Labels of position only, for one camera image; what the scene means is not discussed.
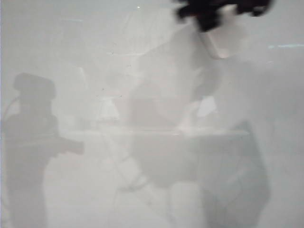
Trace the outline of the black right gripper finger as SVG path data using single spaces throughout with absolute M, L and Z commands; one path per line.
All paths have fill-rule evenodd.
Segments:
M 217 11 L 206 11 L 196 16 L 200 32 L 208 32 L 222 25 L 221 15 Z
M 175 10 L 175 15 L 178 19 L 186 19 L 187 17 L 193 17 L 196 14 L 195 9 L 191 5 L 186 5 Z

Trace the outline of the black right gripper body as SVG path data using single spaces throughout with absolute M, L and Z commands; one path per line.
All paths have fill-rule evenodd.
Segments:
M 206 11 L 217 11 L 227 5 L 236 5 L 237 14 L 250 13 L 252 17 L 266 14 L 274 3 L 273 0 L 181 0 L 181 2 L 191 5 L 197 13 L 196 16 Z

